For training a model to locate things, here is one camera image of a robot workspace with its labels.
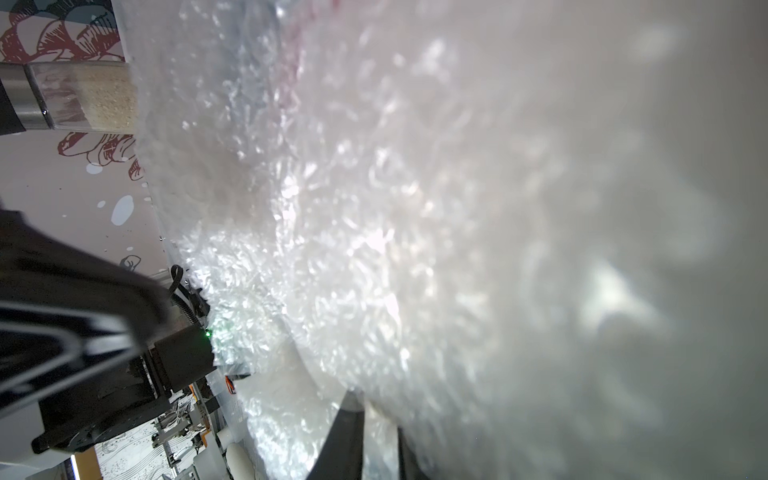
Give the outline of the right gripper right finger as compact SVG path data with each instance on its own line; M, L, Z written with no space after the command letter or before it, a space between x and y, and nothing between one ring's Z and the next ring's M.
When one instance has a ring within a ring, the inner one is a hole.
M400 480L429 480L428 475L421 469L414 451L408 445L401 428L398 435L398 475Z

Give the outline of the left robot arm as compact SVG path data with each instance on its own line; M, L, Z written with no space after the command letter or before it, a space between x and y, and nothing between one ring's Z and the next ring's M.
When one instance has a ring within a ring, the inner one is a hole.
M82 452L169 410L210 373L209 305L1 214L1 419L39 419L25 452Z

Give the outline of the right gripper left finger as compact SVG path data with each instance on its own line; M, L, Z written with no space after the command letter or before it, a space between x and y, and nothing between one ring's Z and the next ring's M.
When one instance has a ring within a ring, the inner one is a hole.
M347 391L307 480L360 480L364 463L365 406Z

